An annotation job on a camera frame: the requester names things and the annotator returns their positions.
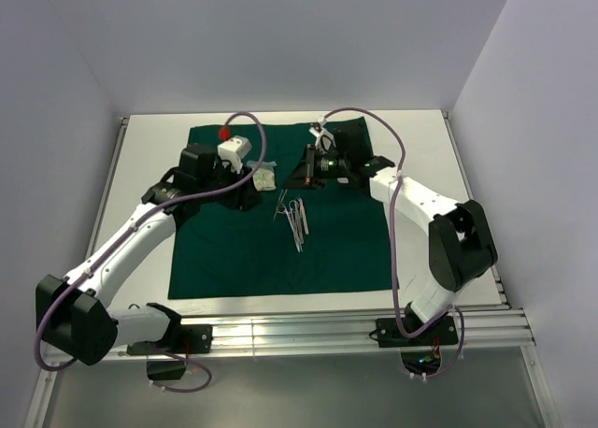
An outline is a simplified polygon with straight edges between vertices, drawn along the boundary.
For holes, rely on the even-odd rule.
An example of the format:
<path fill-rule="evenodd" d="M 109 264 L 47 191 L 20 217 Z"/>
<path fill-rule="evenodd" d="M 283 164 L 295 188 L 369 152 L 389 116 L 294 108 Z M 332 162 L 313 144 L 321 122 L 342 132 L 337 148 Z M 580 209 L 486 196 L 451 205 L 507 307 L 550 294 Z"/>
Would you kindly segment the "steel tweezers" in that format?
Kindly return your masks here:
<path fill-rule="evenodd" d="M 308 223 L 307 223 L 306 208 L 305 208 L 304 201 L 300 197 L 298 197 L 297 200 L 299 203 L 299 211 L 300 211 L 300 217 L 301 217 L 304 233 L 306 235 L 309 235 L 309 228 L 308 228 Z"/>

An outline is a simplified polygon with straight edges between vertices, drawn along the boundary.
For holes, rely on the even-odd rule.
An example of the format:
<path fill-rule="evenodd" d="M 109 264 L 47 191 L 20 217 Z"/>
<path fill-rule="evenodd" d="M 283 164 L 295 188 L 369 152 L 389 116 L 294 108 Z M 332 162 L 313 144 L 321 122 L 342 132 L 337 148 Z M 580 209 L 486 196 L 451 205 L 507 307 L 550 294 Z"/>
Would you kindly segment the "green white gauze bag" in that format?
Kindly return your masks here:
<path fill-rule="evenodd" d="M 258 192 L 272 192 L 276 185 L 276 162 L 262 163 L 252 177 L 255 189 Z"/>

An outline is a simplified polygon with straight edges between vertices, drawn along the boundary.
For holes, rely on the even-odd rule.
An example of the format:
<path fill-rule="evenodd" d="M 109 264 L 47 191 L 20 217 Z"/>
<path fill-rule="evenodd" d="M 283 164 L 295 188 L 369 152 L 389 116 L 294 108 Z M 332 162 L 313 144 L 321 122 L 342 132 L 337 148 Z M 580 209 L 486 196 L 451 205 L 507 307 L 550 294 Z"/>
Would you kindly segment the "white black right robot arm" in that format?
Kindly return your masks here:
<path fill-rule="evenodd" d="M 358 126 L 329 130 L 320 119 L 309 126 L 313 142 L 284 182 L 287 190 L 317 190 L 331 179 L 389 208 L 389 240 L 396 236 L 401 214 L 427 237 L 430 278 L 405 308 L 395 309 L 396 326 L 404 339 L 425 335 L 449 311 L 462 290 L 483 276 L 498 260 L 483 206 L 459 202 L 427 188 L 402 172 L 392 160 L 375 155 Z"/>

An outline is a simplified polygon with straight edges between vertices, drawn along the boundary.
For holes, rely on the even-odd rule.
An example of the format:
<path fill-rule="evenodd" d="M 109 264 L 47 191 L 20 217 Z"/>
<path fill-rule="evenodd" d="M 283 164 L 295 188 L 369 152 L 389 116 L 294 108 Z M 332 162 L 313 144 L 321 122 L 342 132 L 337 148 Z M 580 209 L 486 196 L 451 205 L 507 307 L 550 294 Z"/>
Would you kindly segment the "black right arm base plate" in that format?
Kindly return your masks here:
<path fill-rule="evenodd" d="M 439 342 L 440 346 L 455 346 L 459 343 L 457 328 L 450 315 L 445 315 L 414 338 L 406 338 L 399 332 L 395 318 L 376 319 L 375 325 L 375 329 L 368 335 L 382 349 L 432 347 L 435 342 Z"/>

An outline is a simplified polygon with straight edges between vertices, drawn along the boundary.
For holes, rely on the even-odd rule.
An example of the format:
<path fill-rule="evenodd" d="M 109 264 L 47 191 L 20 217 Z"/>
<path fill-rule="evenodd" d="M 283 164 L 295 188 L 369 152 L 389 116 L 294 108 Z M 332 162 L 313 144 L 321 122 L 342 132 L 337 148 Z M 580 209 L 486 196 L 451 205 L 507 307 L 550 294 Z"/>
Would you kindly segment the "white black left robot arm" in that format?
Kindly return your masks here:
<path fill-rule="evenodd" d="M 150 343 L 174 348 L 182 337 L 180 315 L 161 304 L 118 312 L 110 309 L 126 279 L 163 241 L 218 203 L 246 211 L 262 201 L 243 159 L 249 140 L 234 136 L 217 147 L 190 144 L 178 165 L 143 194 L 127 222 L 90 258 L 61 278 L 36 286 L 36 342 L 46 342 L 86 365 L 114 347 Z"/>

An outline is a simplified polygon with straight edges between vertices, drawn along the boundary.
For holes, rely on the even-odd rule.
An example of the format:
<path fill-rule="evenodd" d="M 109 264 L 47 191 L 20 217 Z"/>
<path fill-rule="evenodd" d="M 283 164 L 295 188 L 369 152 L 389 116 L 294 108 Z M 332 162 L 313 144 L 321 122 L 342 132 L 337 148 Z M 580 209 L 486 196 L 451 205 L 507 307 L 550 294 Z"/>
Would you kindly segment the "thin steel forceps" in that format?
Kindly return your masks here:
<path fill-rule="evenodd" d="M 278 200 L 276 202 L 275 205 L 275 211 L 274 211 L 274 215 L 272 218 L 272 221 L 274 221 L 277 217 L 278 214 L 278 210 L 281 208 L 281 206 L 284 204 L 284 200 L 286 198 L 286 194 L 287 194 L 288 190 L 287 189 L 282 189 L 278 195 Z"/>

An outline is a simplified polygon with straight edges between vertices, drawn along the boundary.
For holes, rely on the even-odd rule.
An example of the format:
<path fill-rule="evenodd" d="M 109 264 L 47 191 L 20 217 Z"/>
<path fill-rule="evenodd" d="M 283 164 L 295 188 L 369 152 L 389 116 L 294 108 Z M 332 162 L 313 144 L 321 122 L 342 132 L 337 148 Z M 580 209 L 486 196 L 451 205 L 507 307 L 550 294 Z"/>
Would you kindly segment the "dark green surgical cloth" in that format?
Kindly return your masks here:
<path fill-rule="evenodd" d="M 384 206 L 336 181 L 300 193 L 309 234 L 301 251 L 279 192 L 247 211 L 201 207 L 175 235 L 171 299 L 325 292 L 371 292 L 391 287 Z"/>

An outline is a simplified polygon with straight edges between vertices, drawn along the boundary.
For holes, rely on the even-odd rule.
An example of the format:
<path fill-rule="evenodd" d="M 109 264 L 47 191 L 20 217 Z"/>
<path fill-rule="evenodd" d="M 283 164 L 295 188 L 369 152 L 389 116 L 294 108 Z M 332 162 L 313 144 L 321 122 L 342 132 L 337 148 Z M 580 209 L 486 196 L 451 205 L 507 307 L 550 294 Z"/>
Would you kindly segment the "steel surgical scissors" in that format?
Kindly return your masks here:
<path fill-rule="evenodd" d="M 295 248 L 298 252 L 302 252 L 302 243 L 300 241 L 300 236 L 298 233 L 293 212 L 285 204 L 283 204 L 281 208 L 278 210 L 278 214 L 284 215 L 287 218 L 287 222 L 291 228 Z"/>

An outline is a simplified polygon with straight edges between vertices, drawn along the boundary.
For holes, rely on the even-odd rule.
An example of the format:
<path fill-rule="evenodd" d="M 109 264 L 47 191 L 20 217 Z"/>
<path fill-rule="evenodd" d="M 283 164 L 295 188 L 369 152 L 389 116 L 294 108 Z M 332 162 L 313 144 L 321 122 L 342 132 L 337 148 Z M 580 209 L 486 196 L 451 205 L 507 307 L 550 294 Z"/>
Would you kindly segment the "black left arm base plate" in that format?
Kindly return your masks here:
<path fill-rule="evenodd" d="M 157 349 L 180 355 L 207 354 L 213 339 L 210 324 L 183 324 L 172 334 L 156 342 L 139 342 L 127 347 L 127 354 L 133 356 L 157 354 Z"/>

